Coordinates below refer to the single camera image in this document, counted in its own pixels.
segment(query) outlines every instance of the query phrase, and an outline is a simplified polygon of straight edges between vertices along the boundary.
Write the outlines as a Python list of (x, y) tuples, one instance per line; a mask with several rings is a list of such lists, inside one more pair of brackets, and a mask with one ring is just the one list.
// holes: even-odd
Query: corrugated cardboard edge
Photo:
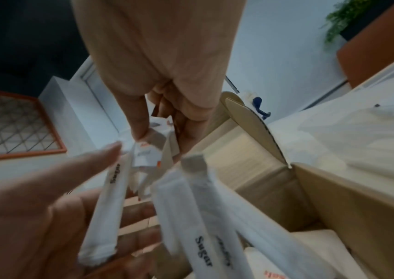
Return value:
[(293, 166), (326, 226), (379, 278), (394, 278), (394, 199), (308, 165)]
[(226, 108), (232, 119), (254, 138), (262, 147), (283, 164), (287, 164), (284, 154), (275, 141), (274, 136), (267, 128), (266, 124), (251, 109), (245, 107), (231, 99), (226, 99)]

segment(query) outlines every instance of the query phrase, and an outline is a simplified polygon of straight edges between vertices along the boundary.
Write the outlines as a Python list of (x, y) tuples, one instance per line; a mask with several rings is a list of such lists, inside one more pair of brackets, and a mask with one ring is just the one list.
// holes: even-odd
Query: palm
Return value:
[(244, 3), (73, 1), (84, 42), (136, 138), (148, 129), (148, 93), (157, 116), (173, 116), (181, 152), (197, 143), (218, 104)]
[[(74, 279), (84, 275), (85, 270), (77, 264), (77, 255), (99, 190), (57, 197), (80, 184), (71, 183), (82, 182), (112, 164), (119, 154), (118, 147), (102, 155), (102, 165), (99, 162), (93, 169), (88, 164), (98, 164), (97, 155), (0, 185), (0, 278)], [(74, 170), (82, 173), (73, 174)], [(121, 225), (154, 214), (149, 203), (128, 207)], [(159, 241), (158, 228), (126, 235), (119, 240), (116, 258)], [(133, 278), (132, 274), (139, 271), (146, 273), (134, 268), (131, 262), (126, 264), (124, 278)]]

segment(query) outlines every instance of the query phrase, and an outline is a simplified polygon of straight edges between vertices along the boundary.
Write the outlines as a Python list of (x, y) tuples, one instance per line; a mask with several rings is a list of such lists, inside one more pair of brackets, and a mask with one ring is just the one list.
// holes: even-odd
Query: cardboard box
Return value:
[[(394, 278), (394, 198), (305, 164), (286, 164), (261, 119), (227, 99), (232, 120), (223, 123), (194, 151), (203, 152), (219, 179), (288, 231), (319, 222), (334, 230), (380, 279)], [(154, 251), (157, 279), (183, 279), (186, 258)]]

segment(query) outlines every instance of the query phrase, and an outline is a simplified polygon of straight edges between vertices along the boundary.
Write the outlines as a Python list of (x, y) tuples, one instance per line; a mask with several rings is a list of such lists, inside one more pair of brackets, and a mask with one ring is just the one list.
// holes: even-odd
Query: human hand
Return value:
[(72, 0), (99, 75), (136, 140), (153, 116), (173, 116), (181, 154), (217, 106), (245, 0)]
[[(0, 183), (0, 278), (82, 278), (77, 256), (100, 189), (64, 195), (112, 165), (121, 145), (70, 159), (29, 176)], [(121, 226), (155, 215), (151, 203), (128, 206)], [(158, 227), (121, 236), (115, 259), (118, 278), (146, 276), (154, 262), (132, 252), (161, 241)]]

